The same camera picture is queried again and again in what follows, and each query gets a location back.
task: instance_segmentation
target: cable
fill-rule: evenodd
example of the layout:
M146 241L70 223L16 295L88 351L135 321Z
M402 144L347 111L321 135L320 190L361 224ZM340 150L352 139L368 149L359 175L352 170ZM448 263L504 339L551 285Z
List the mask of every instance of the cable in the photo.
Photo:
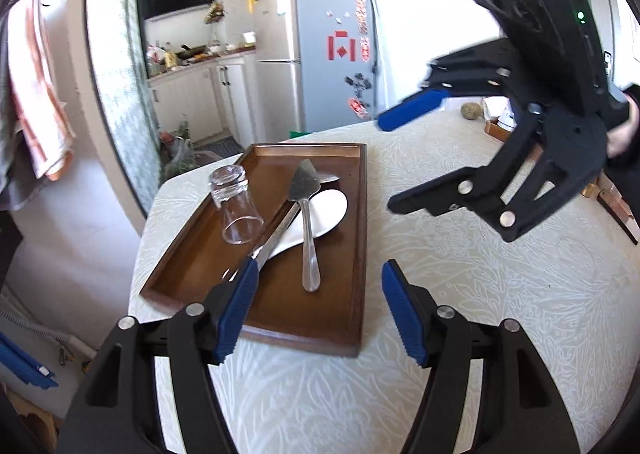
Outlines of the cable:
M386 81L386 69L385 60L382 57L382 45L380 44L380 12L378 11L378 4L376 0L371 0L373 6L373 29L374 29L374 51L376 54L376 65L380 64L380 75L382 75L382 86L385 92L385 111L389 109L389 87Z
M58 331L54 329L47 328L46 326L42 326L40 324L36 324L33 322L29 322L28 320L20 319L12 315L11 313L4 310L4 308L0 307L0 316L7 319L9 322L12 322L16 326L26 329L27 331L31 331L36 333L37 335L42 335L43 337L49 337L55 339L63 344L68 344L76 351L81 352L83 355L94 358L96 355L96 351L82 342L80 339L70 335L69 333L64 333L63 331Z

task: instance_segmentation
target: white tablecloth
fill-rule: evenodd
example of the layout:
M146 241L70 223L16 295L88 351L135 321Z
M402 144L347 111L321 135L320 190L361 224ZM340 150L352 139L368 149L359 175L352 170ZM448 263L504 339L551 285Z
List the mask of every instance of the white tablecloth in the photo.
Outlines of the white tablecloth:
M368 144L369 231L364 336L358 358L309 354L241 339L210 372L240 453L394 454L414 420L428 370L407 357L386 305L382 264L396 258L411 283L429 288L469 320L519 320L549 367L586 452L622 404L640 352L640 261L624 232L578 196L515 243L504 243L464 209L439 218L386 210L389 197L464 165L488 163L499 142L480 121L438 112L394 133L373 123L299 141ZM156 196L142 237L129 312L166 317L138 292L207 195L207 175L232 159L172 179ZM473 361L457 452L477 416L481 368ZM167 447L184 452L167 358L157 360Z

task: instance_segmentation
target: drinking glass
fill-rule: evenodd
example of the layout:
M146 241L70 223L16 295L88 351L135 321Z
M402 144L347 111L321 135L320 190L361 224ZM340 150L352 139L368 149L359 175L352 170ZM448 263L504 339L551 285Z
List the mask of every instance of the drinking glass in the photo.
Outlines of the drinking glass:
M222 237L232 245L249 243L260 234L258 214L242 165L226 165L209 175L211 197L221 213Z

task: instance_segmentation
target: kitchen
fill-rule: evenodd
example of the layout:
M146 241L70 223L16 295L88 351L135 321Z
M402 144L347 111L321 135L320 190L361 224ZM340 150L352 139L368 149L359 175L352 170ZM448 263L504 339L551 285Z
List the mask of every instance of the kitchen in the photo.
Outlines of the kitchen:
M196 151L225 158L385 105L371 0L138 0L138 10L160 129L186 125Z

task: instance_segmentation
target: kitchen cabinet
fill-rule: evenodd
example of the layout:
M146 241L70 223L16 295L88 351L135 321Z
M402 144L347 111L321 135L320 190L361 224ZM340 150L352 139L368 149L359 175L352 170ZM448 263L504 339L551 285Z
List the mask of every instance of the kitchen cabinet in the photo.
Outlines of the kitchen cabinet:
M242 147L249 147L256 142L256 137L244 64L219 64L216 78L229 131Z
M187 120L192 141L223 131L209 67L154 78L150 88L161 129L175 131Z

